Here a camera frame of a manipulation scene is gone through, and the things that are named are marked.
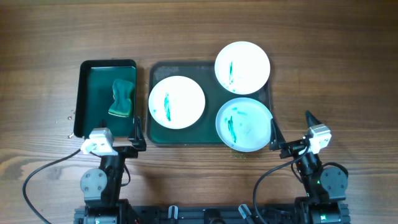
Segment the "green yellow sponge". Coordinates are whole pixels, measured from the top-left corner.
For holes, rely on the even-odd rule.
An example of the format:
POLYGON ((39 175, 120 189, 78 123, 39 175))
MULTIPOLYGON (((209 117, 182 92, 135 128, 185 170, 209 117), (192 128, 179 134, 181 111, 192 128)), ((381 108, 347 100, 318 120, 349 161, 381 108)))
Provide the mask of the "green yellow sponge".
POLYGON ((130 117, 134 112, 135 85, 122 79, 115 79, 113 83, 113 104, 108 113, 113 116, 130 117))

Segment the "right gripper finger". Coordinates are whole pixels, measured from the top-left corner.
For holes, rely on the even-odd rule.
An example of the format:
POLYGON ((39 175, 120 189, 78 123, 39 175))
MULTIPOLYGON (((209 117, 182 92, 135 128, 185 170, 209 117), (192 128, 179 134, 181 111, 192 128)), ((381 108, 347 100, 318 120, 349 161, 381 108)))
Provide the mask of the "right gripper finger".
POLYGON ((274 118, 271 119, 271 137, 270 137, 270 144, 269 149, 271 151, 278 151, 282 150, 286 147, 286 141, 275 122, 274 118))
POLYGON ((311 112, 309 112, 309 110, 305 112, 305 118, 308 127, 316 126, 322 123, 321 121, 316 119, 316 117, 314 117, 314 115, 311 112))

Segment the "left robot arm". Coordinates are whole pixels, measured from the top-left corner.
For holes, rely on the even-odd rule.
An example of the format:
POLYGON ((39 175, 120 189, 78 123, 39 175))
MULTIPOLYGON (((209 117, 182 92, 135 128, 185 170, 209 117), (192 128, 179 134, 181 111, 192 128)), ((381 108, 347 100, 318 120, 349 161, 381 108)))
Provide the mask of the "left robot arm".
POLYGON ((124 224, 139 223, 139 216, 127 199, 120 199, 125 160, 135 159, 138 153, 146 150, 146 141, 142 132, 141 119, 136 118, 128 137, 130 146, 113 146, 114 136, 106 121, 91 131, 81 146, 84 154, 100 157, 96 169, 86 171, 80 188, 84 194, 85 207, 76 209, 74 223, 124 224))

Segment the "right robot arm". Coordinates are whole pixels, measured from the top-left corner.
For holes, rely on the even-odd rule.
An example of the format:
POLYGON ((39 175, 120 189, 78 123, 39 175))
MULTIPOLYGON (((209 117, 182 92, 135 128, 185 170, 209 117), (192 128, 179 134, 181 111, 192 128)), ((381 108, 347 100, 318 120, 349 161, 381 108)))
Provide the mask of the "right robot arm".
POLYGON ((277 123, 271 121, 270 150, 280 151, 280 158, 293 158, 301 183, 307 193, 295 199, 295 221, 297 223, 350 223, 346 199, 348 170, 336 163, 322 163, 319 152, 331 140, 329 127, 306 111, 308 131, 302 139, 287 142, 277 123))

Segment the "white plate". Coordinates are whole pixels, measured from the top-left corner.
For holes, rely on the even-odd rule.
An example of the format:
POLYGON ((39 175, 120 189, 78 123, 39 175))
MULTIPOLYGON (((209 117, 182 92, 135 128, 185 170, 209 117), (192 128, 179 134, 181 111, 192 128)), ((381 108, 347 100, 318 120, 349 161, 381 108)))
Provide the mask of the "white plate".
POLYGON ((148 100, 152 118, 169 129, 193 125, 203 114, 205 105, 205 94, 199 84, 183 76, 171 76, 158 82, 148 100))
POLYGON ((224 47, 215 60, 215 75, 220 85, 231 93, 248 95, 268 81, 271 63, 258 45, 239 41, 224 47))

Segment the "pale blue plate bottom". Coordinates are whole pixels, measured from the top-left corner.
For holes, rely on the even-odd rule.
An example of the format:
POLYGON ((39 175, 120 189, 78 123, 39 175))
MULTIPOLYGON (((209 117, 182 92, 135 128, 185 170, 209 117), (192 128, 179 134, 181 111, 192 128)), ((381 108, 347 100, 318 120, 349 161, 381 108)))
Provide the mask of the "pale blue plate bottom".
POLYGON ((216 132, 230 148, 254 152, 270 142, 272 118, 269 109, 260 101, 235 98, 219 109, 215 119, 216 132))

